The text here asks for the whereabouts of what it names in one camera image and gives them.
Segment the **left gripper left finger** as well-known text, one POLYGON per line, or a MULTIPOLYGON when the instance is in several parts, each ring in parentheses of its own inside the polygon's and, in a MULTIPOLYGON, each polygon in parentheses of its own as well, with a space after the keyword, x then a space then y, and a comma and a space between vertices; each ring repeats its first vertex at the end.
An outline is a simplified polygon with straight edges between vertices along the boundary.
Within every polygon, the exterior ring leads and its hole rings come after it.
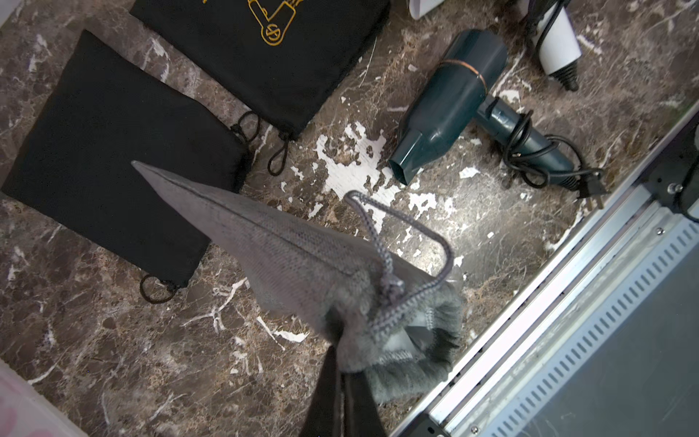
POLYGON ((331 346, 325 355, 300 437, 341 436, 341 388, 337 354, 331 346))

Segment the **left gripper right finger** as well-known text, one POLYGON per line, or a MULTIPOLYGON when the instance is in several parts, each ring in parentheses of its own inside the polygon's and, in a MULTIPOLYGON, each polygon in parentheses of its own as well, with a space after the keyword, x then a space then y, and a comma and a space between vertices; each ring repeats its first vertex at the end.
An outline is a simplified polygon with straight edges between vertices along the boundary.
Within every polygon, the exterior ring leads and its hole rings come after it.
POLYGON ((344 436, 386 437, 377 404, 364 373, 344 373, 344 436))

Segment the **grey hair dryer pouch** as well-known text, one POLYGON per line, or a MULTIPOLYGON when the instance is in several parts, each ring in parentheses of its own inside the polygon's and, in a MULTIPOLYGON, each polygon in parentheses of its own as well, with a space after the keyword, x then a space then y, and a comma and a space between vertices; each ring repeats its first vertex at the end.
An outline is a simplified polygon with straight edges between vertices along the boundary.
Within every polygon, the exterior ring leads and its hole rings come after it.
POLYGON ((371 199, 346 202, 368 238, 324 228, 250 198, 142 162, 134 165, 180 216, 242 267, 260 306, 298 316, 336 350, 343 373, 363 373, 376 402, 431 390, 447 380, 462 333, 463 300, 449 283, 454 255, 426 229, 445 262, 431 275, 384 245, 371 199))

